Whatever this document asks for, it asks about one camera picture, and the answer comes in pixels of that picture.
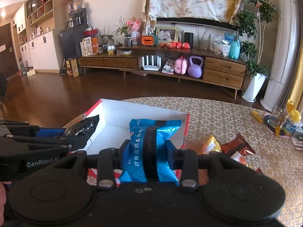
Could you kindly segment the person's hand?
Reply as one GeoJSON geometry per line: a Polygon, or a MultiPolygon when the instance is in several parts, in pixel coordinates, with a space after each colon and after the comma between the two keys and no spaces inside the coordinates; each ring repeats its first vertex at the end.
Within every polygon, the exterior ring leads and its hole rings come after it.
{"type": "Polygon", "coordinates": [[[4,223],[4,206],[6,203],[6,190],[4,185],[10,185],[10,181],[0,182],[0,226],[4,223]]]}

